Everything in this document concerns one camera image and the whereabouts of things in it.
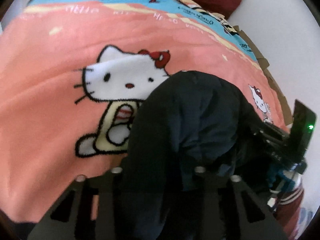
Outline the blue gloved right hand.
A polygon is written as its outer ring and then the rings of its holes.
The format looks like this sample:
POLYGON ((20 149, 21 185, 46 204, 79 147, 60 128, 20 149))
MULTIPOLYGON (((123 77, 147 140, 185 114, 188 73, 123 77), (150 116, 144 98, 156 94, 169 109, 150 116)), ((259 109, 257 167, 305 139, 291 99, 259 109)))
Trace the blue gloved right hand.
POLYGON ((291 193, 302 183, 302 175, 296 171, 275 170, 270 172, 269 189, 273 194, 291 193))

